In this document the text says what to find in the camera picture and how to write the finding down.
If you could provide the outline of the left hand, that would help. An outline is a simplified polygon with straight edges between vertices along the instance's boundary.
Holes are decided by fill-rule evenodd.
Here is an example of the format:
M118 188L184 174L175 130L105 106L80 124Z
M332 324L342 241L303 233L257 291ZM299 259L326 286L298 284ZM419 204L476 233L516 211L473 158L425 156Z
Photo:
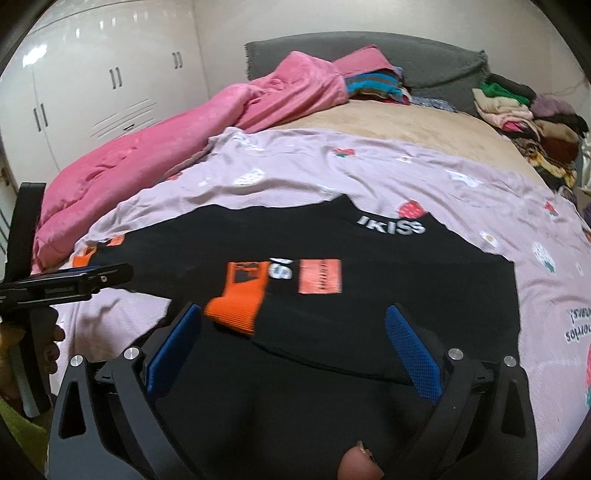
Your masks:
M17 346L24 334L22 329L9 326L1 320L1 397L12 403L18 403L21 395L13 374L9 349ZM57 360L60 356L58 343L64 339L65 333L59 325L54 325L50 333L37 338L35 344L37 363L43 374L52 375L57 372Z

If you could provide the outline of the right hand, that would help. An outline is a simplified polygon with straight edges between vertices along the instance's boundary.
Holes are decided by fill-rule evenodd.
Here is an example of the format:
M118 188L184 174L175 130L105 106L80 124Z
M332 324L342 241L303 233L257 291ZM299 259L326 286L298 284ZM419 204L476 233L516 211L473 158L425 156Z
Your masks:
M372 451L363 441L356 442L355 446L346 451L338 468L339 480L380 480L384 474Z

